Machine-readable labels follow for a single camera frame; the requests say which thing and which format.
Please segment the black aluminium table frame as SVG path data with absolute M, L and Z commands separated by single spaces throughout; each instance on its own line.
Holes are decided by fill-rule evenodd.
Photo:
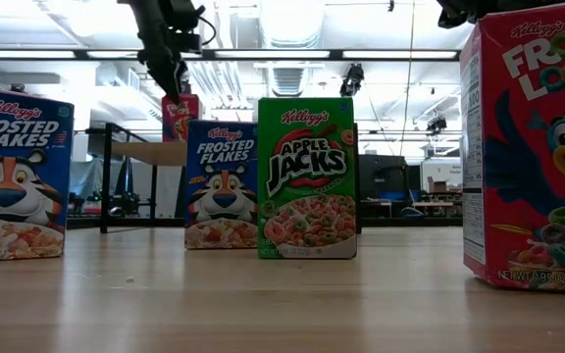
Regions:
M 359 221 L 360 227 L 461 227 L 459 218 L 367 218 Z M 68 218 L 67 229 L 101 227 L 100 218 Z M 183 219 L 110 218 L 107 227 L 183 227 Z

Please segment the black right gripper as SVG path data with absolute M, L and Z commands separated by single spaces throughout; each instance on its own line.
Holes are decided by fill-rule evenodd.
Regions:
M 441 6 L 437 25 L 454 28 L 465 23 L 475 24 L 488 12 L 488 0 L 436 0 Z

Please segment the green Apple Jacks cereal box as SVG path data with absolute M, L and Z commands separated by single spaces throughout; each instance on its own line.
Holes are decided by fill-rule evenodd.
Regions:
M 354 109 L 349 98 L 258 102 L 258 255 L 357 253 Z

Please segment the large black monitor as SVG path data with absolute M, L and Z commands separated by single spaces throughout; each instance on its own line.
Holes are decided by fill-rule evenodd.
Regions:
M 406 162 L 401 156 L 360 155 L 360 201 L 364 218 L 393 218 L 408 196 Z

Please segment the blue Frosted Flakes cereal box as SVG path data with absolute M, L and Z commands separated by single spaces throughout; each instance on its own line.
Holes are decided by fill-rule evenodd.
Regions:
M 257 125 L 192 121 L 185 166 L 184 246 L 255 248 Z
M 74 111 L 0 89 L 0 260 L 64 251 Z

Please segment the wooden shelf black metal frame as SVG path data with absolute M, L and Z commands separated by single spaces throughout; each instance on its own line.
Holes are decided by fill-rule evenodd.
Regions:
M 187 194 L 185 174 L 180 175 L 174 216 L 159 218 L 158 208 L 158 169 L 160 167 L 180 167 L 187 164 L 187 143 L 184 141 L 150 142 L 140 135 L 116 124 L 107 123 L 103 127 L 90 127 L 85 131 L 88 135 L 103 137 L 102 186 L 100 215 L 97 219 L 86 223 L 79 221 L 75 227 L 98 227 L 106 233 L 109 227 L 183 227 L 187 215 Z M 152 167 L 150 196 L 142 204 L 149 208 L 147 218 L 117 217 L 110 214 L 116 205 L 118 194 L 110 186 L 111 161 L 114 156 L 122 156 L 129 163 L 133 160 Z

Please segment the white board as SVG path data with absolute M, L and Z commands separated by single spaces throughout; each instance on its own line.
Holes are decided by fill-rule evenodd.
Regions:
M 461 162 L 457 159 L 427 159 L 420 164 L 421 187 L 429 192 L 427 177 L 446 180 L 448 190 L 460 189 L 463 175 Z

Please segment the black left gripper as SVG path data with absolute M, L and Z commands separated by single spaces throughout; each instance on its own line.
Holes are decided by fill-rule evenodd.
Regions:
M 188 92 L 188 69 L 170 43 L 170 27 L 187 10 L 187 0 L 117 0 L 128 5 L 137 25 L 143 48 L 137 60 L 174 103 Z

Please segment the red Froot Loops cereal box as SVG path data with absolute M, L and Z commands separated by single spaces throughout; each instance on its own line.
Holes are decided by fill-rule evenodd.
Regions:
M 169 95 L 161 100 L 164 142 L 187 141 L 188 124 L 201 117 L 201 102 L 196 94 L 181 94 L 176 103 Z
M 565 291 L 565 3 L 484 16 L 460 74 L 464 264 Z

